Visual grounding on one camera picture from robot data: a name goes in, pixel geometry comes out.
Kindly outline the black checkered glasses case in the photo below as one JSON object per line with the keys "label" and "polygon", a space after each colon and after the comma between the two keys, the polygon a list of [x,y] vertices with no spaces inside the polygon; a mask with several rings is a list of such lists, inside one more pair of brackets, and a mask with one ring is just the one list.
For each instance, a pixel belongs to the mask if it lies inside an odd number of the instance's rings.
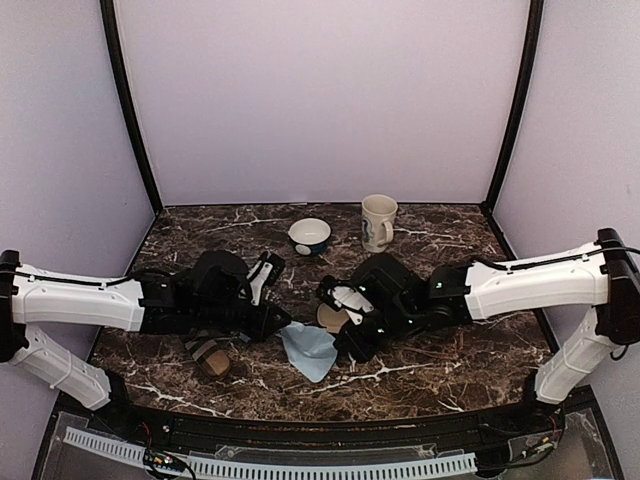
{"label": "black checkered glasses case", "polygon": [[316,311],[316,321],[328,333],[338,335],[342,327],[351,319],[346,311],[335,311],[330,306],[321,304]]}

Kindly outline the light blue cloth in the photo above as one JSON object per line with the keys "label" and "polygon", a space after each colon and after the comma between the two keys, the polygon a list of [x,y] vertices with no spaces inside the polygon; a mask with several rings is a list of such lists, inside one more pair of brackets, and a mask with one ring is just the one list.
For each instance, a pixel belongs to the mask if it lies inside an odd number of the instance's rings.
{"label": "light blue cloth", "polygon": [[337,359],[334,337],[322,328],[292,321],[277,336],[289,363],[312,383],[321,382]]}

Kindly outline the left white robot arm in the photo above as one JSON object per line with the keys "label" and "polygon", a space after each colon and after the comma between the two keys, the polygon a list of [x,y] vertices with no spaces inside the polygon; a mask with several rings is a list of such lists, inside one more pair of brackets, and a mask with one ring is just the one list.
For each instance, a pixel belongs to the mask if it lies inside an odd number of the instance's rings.
{"label": "left white robot arm", "polygon": [[263,299],[284,269],[265,252],[254,266],[224,250],[206,251],[177,273],[146,268],[122,278],[50,273],[1,254],[1,360],[23,368],[78,401],[101,411],[120,436],[141,427],[128,404],[124,380],[89,365],[52,340],[42,323],[93,325],[149,335],[181,335],[213,327],[262,342],[292,321]]}

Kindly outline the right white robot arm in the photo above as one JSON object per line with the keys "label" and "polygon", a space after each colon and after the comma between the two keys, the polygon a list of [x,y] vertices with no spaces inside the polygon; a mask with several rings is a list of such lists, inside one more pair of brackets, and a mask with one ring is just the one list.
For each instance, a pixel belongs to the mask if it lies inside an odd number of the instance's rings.
{"label": "right white robot arm", "polygon": [[367,362],[391,339],[497,315],[562,305],[588,310],[574,333],[537,369],[526,399],[510,413],[521,434],[534,432],[571,390],[619,347],[639,341],[637,251],[613,228],[558,254],[510,262],[439,266],[422,279],[394,256],[375,254],[348,280],[327,276],[318,298],[349,319],[335,347]]}

